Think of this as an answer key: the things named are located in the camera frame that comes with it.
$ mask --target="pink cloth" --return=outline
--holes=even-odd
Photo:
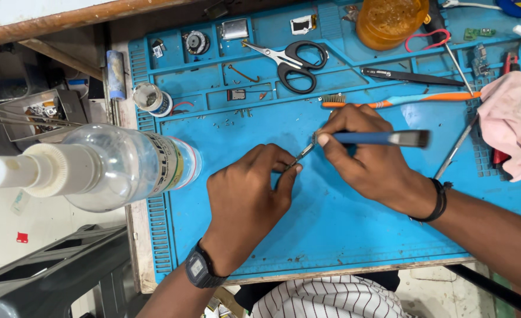
[[[484,141],[511,156],[502,168],[521,180],[521,72],[510,72],[482,90],[478,107]]]

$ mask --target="person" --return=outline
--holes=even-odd
[[[342,130],[391,131],[392,126],[366,105],[346,105],[329,116],[317,132],[318,143],[346,183],[412,218],[439,210],[434,182],[410,169],[398,147],[358,145],[350,156],[331,135]],[[284,171],[293,161],[275,144],[258,145],[209,177],[211,223],[198,245],[211,257],[215,276],[228,276],[243,264],[290,208],[294,180],[302,171],[300,164]],[[272,170],[283,172],[275,189]],[[453,189],[445,194],[445,212],[428,224],[521,287],[521,216]],[[215,288],[195,287],[184,265],[158,285],[137,317],[200,317]],[[256,318],[404,316],[392,291],[358,276],[282,282],[267,290],[251,313]]]

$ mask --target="striped shirt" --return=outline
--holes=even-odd
[[[396,294],[351,275],[296,279],[271,290],[252,318],[406,318]]]

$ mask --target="black digital watch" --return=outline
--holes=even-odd
[[[186,258],[186,276],[192,285],[198,288],[219,287],[229,276],[219,277],[214,275],[210,256],[200,248],[201,240],[198,240]]]

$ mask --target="blue silicone repair mat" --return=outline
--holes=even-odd
[[[356,36],[354,24],[341,20],[347,4],[352,3],[308,2],[151,33],[130,42],[133,85],[155,83],[172,95],[174,104],[189,101],[194,105],[181,105],[177,109],[188,112],[160,119],[137,112],[139,129],[176,136],[198,149],[203,160],[203,169],[194,183],[147,201],[157,282],[184,261],[210,223],[208,176],[260,143],[275,143],[293,155],[298,154],[307,146],[312,132],[328,118],[329,109],[323,109],[318,101],[322,94],[342,93],[348,102],[362,103],[422,94],[426,89],[430,93],[455,90],[454,87],[426,87],[362,76],[360,68],[368,66],[460,80],[443,48],[408,53],[403,45],[385,52],[365,47]],[[501,11],[474,7],[457,7],[442,13],[452,33],[450,47],[474,90],[480,90],[500,75],[507,52],[519,53],[521,64],[521,40],[511,31],[514,25],[521,23],[520,19]],[[290,19],[312,14],[317,14],[316,29],[305,35],[292,35]],[[283,50],[298,40],[323,45],[329,52],[329,60],[324,68],[315,72],[318,80],[315,90],[307,95],[292,93],[280,83],[274,61],[243,47],[241,40],[222,40],[222,22],[237,18],[248,21],[248,41],[265,47]],[[463,40],[465,28],[492,28],[497,33],[495,37],[478,37],[467,42]],[[210,38],[211,46],[203,55],[193,56],[184,50],[182,35],[194,30]],[[151,44],[157,39],[164,41],[167,49],[160,58],[152,55]],[[487,48],[491,70],[489,76],[474,78],[470,65],[473,48],[480,42]],[[424,38],[410,43],[415,50],[426,45]],[[301,54],[314,62],[319,59],[319,55],[310,50]],[[229,64],[249,77],[259,76],[260,82],[251,83],[228,69]],[[293,85],[305,85],[306,81],[296,78]],[[237,88],[268,90],[268,94],[262,100],[259,100],[260,93],[251,92],[246,94],[245,100],[227,101],[227,90]],[[480,100],[419,102],[378,112],[396,130],[411,128],[433,132],[428,149],[402,150],[410,167],[433,176],[478,105]],[[235,113],[242,108],[250,108],[252,117],[246,112],[244,117]],[[476,127],[442,181],[452,181],[459,191],[521,215],[521,181],[507,181],[506,175],[490,163],[491,152]],[[339,177],[320,148],[301,163],[304,170],[296,179],[290,211],[232,278],[469,256],[433,228],[420,226],[405,215],[361,197]],[[231,232],[232,229],[227,228],[227,235]]]

